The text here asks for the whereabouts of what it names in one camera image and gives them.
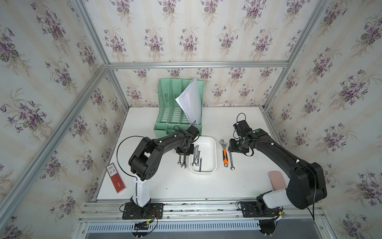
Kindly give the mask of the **large silver wrench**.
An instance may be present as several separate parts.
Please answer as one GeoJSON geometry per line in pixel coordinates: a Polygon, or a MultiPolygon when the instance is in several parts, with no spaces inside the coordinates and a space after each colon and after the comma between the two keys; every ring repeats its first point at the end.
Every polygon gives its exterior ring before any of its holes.
{"type": "Polygon", "coordinates": [[[181,168],[187,168],[187,164],[186,164],[186,159],[187,159],[187,156],[184,154],[183,155],[183,161],[182,161],[182,164],[181,164],[181,168]]]}

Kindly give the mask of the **white plastic storage box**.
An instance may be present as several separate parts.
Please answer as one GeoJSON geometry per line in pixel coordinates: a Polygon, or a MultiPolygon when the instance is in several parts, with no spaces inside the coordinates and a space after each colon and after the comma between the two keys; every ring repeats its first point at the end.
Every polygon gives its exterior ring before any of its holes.
{"type": "Polygon", "coordinates": [[[212,137],[200,136],[194,142],[194,147],[199,145],[200,158],[203,158],[202,171],[199,172],[199,166],[192,166],[193,155],[190,155],[189,169],[194,174],[211,175],[217,169],[216,141],[212,137]]]}

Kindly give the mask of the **orange handled adjustable wrench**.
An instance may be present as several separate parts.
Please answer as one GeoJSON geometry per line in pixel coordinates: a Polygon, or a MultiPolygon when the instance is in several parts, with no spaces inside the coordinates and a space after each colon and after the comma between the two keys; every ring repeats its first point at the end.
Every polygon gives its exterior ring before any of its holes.
{"type": "Polygon", "coordinates": [[[228,162],[228,157],[227,157],[227,150],[226,150],[226,147],[227,147],[227,143],[224,141],[224,139],[221,139],[219,141],[221,147],[222,147],[222,156],[223,156],[223,164],[225,167],[228,167],[229,166],[229,162],[228,162]]]}

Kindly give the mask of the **silver combination wrench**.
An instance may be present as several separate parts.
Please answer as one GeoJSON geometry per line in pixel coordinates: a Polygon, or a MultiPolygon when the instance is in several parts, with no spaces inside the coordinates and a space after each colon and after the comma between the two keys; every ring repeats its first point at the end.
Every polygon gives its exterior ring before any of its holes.
{"type": "Polygon", "coordinates": [[[231,152],[230,149],[228,150],[228,153],[229,153],[229,159],[230,159],[230,169],[231,169],[232,171],[234,171],[234,170],[235,170],[235,166],[234,166],[234,164],[233,164],[232,152],[231,152]]]}

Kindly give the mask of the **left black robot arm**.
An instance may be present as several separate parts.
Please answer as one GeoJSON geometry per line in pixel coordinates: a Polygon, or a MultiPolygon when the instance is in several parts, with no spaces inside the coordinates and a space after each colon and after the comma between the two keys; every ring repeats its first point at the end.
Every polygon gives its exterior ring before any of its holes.
{"type": "Polygon", "coordinates": [[[194,142],[198,138],[199,130],[191,125],[188,129],[177,129],[173,134],[162,138],[150,139],[144,137],[129,159],[131,172],[136,178],[136,193],[132,197],[133,203],[144,208],[150,204],[150,182],[157,172],[162,156],[175,150],[180,156],[186,157],[194,152],[194,142]]]}

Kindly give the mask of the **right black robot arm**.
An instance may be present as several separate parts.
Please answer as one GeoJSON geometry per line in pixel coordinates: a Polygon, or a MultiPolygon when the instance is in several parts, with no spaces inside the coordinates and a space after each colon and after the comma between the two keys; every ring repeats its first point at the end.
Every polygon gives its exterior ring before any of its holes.
{"type": "Polygon", "coordinates": [[[257,197],[256,203],[260,209],[294,206],[303,210],[327,197],[321,165],[316,162],[308,163],[295,156],[263,129],[251,129],[245,120],[236,122],[233,127],[238,138],[230,140],[230,151],[246,155],[257,150],[274,162],[289,178],[285,189],[266,192],[257,197]]]}

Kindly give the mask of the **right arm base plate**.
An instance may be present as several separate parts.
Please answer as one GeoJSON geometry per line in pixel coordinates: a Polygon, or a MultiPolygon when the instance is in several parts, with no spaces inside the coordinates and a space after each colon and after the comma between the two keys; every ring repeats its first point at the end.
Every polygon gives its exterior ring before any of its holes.
{"type": "Polygon", "coordinates": [[[245,218],[277,218],[281,215],[283,208],[268,208],[261,201],[239,201],[238,209],[245,218]]]}

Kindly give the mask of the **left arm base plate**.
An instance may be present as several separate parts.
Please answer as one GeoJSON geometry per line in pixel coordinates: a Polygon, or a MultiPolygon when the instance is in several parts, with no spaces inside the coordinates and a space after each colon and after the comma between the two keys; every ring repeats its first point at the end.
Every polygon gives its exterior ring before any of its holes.
{"type": "Polygon", "coordinates": [[[126,203],[122,210],[123,220],[140,220],[140,219],[162,219],[163,203],[148,203],[144,207],[139,207],[134,202],[126,203]]]}

